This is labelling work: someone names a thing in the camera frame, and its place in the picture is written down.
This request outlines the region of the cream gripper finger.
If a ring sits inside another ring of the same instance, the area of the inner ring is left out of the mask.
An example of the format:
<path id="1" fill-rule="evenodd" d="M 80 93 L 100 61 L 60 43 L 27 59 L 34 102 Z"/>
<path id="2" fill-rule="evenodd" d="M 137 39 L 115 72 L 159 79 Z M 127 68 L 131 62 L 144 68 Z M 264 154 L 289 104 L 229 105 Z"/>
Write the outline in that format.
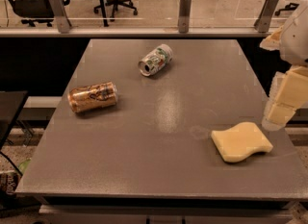
<path id="1" fill-rule="evenodd" d="M 264 38 L 260 43 L 260 47 L 269 51 L 279 50 L 282 30 L 283 27 L 280 26 L 272 34 Z"/>
<path id="2" fill-rule="evenodd" d="M 292 66 L 286 73 L 276 72 L 269 90 L 262 127 L 278 131 L 308 101 L 308 68 Z"/>

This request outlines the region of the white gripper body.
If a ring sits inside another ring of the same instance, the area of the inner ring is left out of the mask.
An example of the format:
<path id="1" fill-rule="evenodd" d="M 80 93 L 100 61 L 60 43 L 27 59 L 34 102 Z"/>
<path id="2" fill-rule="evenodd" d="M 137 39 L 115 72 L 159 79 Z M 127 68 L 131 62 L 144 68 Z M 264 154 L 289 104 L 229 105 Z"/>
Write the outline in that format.
<path id="1" fill-rule="evenodd" d="M 280 35 L 280 57 L 292 65 L 308 65 L 308 0 L 286 20 Z"/>

